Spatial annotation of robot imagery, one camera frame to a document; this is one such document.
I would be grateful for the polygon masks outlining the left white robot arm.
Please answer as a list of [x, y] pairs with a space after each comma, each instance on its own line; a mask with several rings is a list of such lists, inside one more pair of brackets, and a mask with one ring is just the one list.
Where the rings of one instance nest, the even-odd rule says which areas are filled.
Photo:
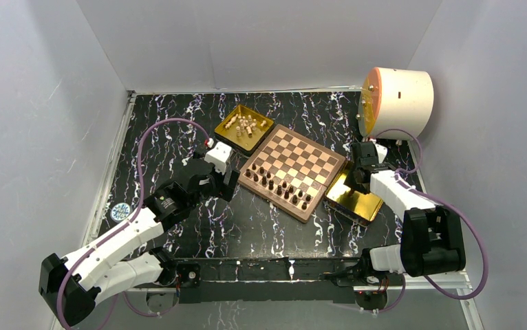
[[45, 257], [39, 294], [63, 327], [77, 325], [103, 300], [136, 285], [174, 283], [177, 263], [164, 250], [153, 249], [130, 261], [124, 258], [188, 219], [204, 200], [230, 201], [239, 172], [229, 164], [230, 152], [219, 148], [194, 155], [178, 176], [159, 186], [119, 226], [63, 257]]

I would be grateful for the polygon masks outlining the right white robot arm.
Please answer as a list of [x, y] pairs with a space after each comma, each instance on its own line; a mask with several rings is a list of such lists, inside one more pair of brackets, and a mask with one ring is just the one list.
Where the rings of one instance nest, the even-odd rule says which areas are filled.
[[352, 145], [352, 167], [345, 184], [356, 192], [379, 197], [402, 221], [399, 244], [363, 250], [359, 274], [365, 283], [378, 284], [387, 273], [419, 277], [464, 268], [459, 216], [420, 196], [393, 166], [380, 161], [373, 142]]

